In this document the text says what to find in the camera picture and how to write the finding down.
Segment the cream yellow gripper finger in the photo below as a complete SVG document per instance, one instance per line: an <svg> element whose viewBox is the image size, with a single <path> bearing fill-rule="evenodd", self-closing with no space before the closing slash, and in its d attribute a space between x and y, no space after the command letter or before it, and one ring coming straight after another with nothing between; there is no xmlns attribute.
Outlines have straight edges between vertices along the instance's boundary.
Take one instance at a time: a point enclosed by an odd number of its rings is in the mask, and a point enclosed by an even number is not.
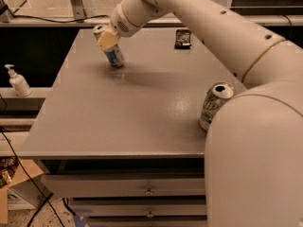
<svg viewBox="0 0 303 227"><path fill-rule="evenodd" d="M109 50L119 42L118 33L112 28L106 28L99 33L97 46L103 51Z"/></svg>

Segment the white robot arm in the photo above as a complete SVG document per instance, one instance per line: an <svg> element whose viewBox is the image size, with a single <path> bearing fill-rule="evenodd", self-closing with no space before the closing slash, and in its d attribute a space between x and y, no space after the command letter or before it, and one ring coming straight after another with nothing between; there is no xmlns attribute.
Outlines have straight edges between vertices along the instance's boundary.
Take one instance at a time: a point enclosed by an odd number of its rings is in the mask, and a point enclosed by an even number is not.
<svg viewBox="0 0 303 227"><path fill-rule="evenodd" d="M205 140L208 227L302 227L303 51L212 0L122 0L112 35L174 14L245 86Z"/></svg>

